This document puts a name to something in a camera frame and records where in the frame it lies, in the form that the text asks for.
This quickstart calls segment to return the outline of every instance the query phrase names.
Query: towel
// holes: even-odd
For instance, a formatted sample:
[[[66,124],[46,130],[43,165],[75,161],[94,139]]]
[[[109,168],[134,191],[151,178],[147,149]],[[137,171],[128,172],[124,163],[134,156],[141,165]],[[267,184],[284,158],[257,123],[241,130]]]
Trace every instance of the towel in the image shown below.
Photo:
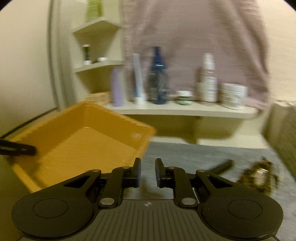
[[[248,87],[246,105],[268,107],[267,38],[255,0],[123,0],[125,71],[132,97],[132,54],[139,53],[146,91],[153,46],[168,67],[171,94],[196,93],[204,53],[212,53],[218,87]]]

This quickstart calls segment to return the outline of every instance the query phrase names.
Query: blue bottle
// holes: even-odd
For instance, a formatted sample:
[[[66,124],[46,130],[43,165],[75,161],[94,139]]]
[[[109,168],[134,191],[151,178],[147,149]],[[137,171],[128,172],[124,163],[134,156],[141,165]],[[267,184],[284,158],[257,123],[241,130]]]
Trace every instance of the blue bottle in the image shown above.
[[[168,101],[168,76],[160,47],[154,47],[155,56],[149,74],[150,93],[153,104],[165,104]]]

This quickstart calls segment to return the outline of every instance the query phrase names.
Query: yellow tray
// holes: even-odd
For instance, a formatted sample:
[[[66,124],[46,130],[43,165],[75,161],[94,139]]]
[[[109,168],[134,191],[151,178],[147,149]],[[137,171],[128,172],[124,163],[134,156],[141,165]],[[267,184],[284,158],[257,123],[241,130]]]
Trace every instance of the yellow tray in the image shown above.
[[[11,159],[31,192],[91,169],[111,172],[141,157],[154,128],[99,105],[82,102],[27,129],[11,141],[33,145],[37,156]]]

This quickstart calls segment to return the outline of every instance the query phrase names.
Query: gray carpet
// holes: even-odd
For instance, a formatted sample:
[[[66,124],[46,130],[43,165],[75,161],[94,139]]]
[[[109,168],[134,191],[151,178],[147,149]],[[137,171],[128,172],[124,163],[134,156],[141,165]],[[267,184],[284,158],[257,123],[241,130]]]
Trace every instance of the gray carpet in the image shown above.
[[[171,189],[160,189],[155,179],[155,159],[160,157],[165,166],[177,166],[188,173],[195,173],[197,169],[210,169],[217,164],[232,159],[235,161],[233,169],[222,177],[237,179],[242,171],[249,168],[254,161],[265,156],[273,163],[280,163],[277,154],[271,149],[246,149],[230,147],[213,147],[201,145],[173,144],[151,142],[146,154],[142,158],[142,175],[139,188],[125,190],[126,199],[171,199]],[[277,237],[281,241],[296,240],[296,183],[284,167],[284,178],[276,192],[274,199],[282,206],[284,221]]]

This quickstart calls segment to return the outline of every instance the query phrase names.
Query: white cap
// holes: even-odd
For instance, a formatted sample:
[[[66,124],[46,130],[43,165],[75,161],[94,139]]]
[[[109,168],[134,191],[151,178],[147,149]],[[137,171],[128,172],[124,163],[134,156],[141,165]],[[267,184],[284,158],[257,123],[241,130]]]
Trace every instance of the white cap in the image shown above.
[[[248,87],[246,87],[244,85],[228,84],[228,83],[222,83],[221,88],[222,88],[222,90],[243,92],[243,93],[246,93],[248,90]]]
[[[211,53],[204,53],[203,67],[204,69],[215,69],[214,57]]]
[[[191,97],[192,91],[176,91],[178,96]]]

